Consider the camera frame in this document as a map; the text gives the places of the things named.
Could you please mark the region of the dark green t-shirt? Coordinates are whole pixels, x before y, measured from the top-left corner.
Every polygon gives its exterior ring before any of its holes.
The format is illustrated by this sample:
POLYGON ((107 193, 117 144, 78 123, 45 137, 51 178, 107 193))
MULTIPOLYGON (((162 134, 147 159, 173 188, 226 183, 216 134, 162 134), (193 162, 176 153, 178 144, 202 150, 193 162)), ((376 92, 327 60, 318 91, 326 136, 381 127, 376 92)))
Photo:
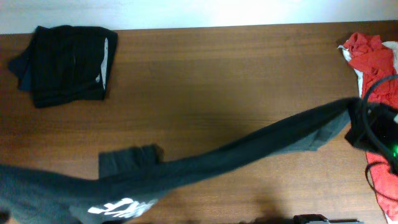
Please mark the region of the dark green t-shirt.
POLYGON ((359 98, 343 98, 261 128, 198 156, 164 162, 156 145, 99 155, 99 177, 1 166, 1 222, 124 223, 141 216, 173 189, 259 159, 316 151, 350 121, 359 98))

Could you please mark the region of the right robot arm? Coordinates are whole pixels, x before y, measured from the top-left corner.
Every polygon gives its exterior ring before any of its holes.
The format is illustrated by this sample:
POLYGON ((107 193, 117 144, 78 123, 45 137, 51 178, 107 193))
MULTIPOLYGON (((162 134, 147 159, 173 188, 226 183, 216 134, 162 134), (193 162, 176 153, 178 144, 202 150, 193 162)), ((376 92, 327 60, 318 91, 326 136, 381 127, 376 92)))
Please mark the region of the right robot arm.
POLYGON ((382 156, 397 174, 397 109, 384 103, 362 108, 357 102, 348 108, 351 128, 345 139, 355 148, 382 156))

